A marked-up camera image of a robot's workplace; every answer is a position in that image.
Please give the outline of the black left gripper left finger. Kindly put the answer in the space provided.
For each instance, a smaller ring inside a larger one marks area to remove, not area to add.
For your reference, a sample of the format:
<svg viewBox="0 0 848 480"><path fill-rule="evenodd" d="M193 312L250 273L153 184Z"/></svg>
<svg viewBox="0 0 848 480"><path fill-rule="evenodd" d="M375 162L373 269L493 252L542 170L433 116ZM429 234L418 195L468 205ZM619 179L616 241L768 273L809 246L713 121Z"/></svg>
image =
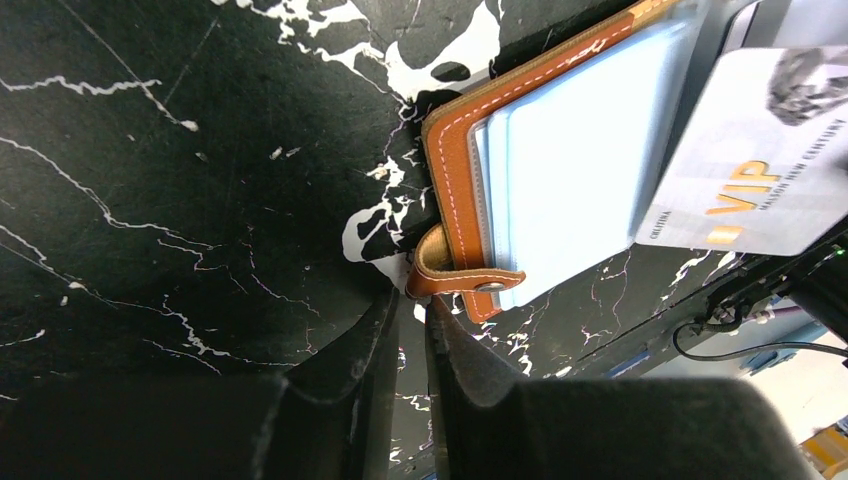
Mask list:
<svg viewBox="0 0 848 480"><path fill-rule="evenodd" d="M5 479L383 479L389 469L397 292L273 374L75 378L2 420Z"/></svg>

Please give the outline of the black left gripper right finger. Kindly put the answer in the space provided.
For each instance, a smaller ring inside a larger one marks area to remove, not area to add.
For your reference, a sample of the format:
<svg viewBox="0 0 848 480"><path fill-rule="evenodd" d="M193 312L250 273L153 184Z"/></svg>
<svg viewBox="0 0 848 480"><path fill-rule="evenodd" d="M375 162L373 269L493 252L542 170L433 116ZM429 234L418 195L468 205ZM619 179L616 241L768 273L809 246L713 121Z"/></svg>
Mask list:
<svg viewBox="0 0 848 480"><path fill-rule="evenodd" d="M441 479L806 479L771 404L730 379L530 379L439 298L425 321Z"/></svg>

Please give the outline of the silver VIP credit card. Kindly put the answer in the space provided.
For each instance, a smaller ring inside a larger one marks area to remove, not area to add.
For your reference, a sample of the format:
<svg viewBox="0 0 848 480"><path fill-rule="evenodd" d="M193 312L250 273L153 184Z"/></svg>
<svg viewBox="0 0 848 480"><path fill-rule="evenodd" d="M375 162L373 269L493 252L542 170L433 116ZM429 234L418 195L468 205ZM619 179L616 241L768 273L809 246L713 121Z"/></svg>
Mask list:
<svg viewBox="0 0 848 480"><path fill-rule="evenodd" d="M636 235L793 256L847 213L847 49L722 55Z"/></svg>

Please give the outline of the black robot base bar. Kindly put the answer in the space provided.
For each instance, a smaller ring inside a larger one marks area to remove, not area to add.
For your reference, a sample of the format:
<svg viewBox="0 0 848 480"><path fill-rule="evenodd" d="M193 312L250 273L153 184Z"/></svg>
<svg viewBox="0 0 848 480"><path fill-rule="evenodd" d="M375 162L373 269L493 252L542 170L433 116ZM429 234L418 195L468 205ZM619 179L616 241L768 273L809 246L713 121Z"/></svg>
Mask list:
<svg viewBox="0 0 848 480"><path fill-rule="evenodd" d="M710 318L719 306L755 303L765 296L767 284L788 272L796 257L761 256L741 263L706 285L626 330L613 340L579 357L552 374L552 379L616 378L636 376L640 369L674 354L673 331L696 319Z"/></svg>

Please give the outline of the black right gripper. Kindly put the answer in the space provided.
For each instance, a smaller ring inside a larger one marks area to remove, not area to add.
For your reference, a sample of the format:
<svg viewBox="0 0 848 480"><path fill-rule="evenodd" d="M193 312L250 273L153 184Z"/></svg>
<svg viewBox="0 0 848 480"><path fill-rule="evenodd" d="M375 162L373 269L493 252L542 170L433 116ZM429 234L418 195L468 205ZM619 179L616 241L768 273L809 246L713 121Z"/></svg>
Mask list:
<svg viewBox="0 0 848 480"><path fill-rule="evenodd" d="M743 263L707 297L707 312L739 307L752 313L772 295L789 298L845 341L847 230L831 229L796 256L759 256Z"/></svg>

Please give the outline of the orange leather card holder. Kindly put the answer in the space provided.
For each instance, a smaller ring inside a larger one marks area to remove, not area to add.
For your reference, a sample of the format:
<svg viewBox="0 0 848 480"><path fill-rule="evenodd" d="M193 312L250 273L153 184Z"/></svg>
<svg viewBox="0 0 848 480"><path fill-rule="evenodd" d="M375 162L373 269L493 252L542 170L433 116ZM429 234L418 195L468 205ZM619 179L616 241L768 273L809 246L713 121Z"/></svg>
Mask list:
<svg viewBox="0 0 848 480"><path fill-rule="evenodd" d="M406 291L462 297L484 322L636 240L654 195L703 1L630 1L430 113L440 222Z"/></svg>

